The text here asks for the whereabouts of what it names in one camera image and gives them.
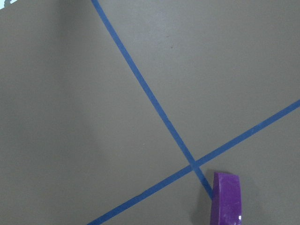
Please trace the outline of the purple trapezoid block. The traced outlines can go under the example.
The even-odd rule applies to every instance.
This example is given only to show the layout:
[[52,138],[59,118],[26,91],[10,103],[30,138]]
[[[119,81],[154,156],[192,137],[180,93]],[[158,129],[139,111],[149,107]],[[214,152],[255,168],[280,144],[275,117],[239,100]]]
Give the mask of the purple trapezoid block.
[[210,224],[242,224],[241,186],[238,175],[214,173]]

